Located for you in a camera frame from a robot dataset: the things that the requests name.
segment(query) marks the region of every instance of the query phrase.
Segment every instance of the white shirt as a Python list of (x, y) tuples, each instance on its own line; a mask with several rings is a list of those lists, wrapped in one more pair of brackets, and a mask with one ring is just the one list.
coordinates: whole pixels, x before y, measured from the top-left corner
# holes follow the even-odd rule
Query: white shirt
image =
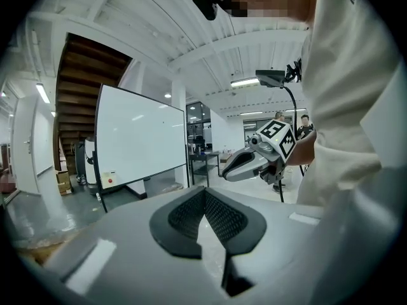
[(317, 0), (302, 61), (303, 92), (317, 140), (297, 203), (326, 205), (335, 192), (352, 189), (380, 169), (360, 121), (384, 91), (400, 56), (366, 0)]

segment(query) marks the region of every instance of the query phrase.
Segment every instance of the whiteboard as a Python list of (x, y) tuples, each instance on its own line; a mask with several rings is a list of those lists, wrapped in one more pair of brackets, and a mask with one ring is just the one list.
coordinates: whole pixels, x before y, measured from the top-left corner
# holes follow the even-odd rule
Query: whiteboard
[(96, 173), (104, 189), (108, 173), (114, 173), (109, 187), (121, 186), (186, 164), (182, 110), (103, 85), (95, 125)]

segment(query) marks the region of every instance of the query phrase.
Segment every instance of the person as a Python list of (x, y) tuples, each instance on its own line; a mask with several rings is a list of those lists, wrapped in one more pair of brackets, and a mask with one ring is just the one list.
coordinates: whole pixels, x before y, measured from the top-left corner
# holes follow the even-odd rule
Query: person
[(298, 140), (307, 137), (314, 130), (314, 125), (310, 125), (310, 117), (308, 115), (302, 115), (301, 123), (302, 125), (297, 130)]
[(326, 206), (380, 170), (360, 122), (401, 61), (367, 0), (217, 0), (234, 17), (284, 17), (309, 26), (302, 88), (316, 130), (298, 141), (288, 165), (310, 164), (297, 203)]
[(277, 112), (277, 113), (275, 113), (274, 119), (276, 119), (277, 121), (284, 122), (286, 117), (281, 112)]

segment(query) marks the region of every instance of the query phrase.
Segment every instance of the wooden staircase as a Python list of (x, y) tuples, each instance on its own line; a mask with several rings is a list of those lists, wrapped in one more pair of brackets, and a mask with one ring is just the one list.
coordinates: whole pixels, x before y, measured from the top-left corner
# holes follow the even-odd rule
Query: wooden staircase
[[(130, 61), (130, 57), (100, 43), (68, 36), (58, 73), (54, 145), (61, 140), (70, 175), (76, 173), (74, 144), (94, 136), (100, 86), (118, 86)], [(59, 169), (57, 148), (54, 160)]]

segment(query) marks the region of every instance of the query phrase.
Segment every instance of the light fixture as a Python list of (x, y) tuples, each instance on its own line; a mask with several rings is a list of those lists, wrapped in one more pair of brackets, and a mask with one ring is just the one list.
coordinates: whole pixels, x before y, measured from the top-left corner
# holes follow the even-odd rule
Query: light fixture
[(252, 114), (262, 114), (263, 112), (249, 112), (249, 113), (240, 113), (240, 115), (252, 115)]
[(37, 87), (37, 90), (38, 90), (39, 94), (40, 94), (41, 97), (43, 98), (44, 102), (45, 102), (46, 104), (51, 103), (51, 102), (50, 102), (50, 99), (48, 98), (48, 96), (47, 96), (46, 93), (45, 93), (44, 86), (43, 86), (42, 84), (36, 84), (36, 87)]
[(258, 84), (260, 83), (259, 79), (257, 78), (251, 78), (251, 79), (243, 79), (239, 81), (232, 81), (230, 84), (232, 87), (241, 87), (245, 85), (252, 85), (252, 84)]
[[(306, 110), (307, 109), (297, 109), (297, 112), (298, 111), (306, 111)], [(286, 112), (295, 112), (295, 110), (294, 109), (287, 109)]]
[(132, 121), (137, 121), (138, 119), (141, 119), (143, 117), (144, 117), (144, 115), (136, 116), (135, 118), (132, 118)]

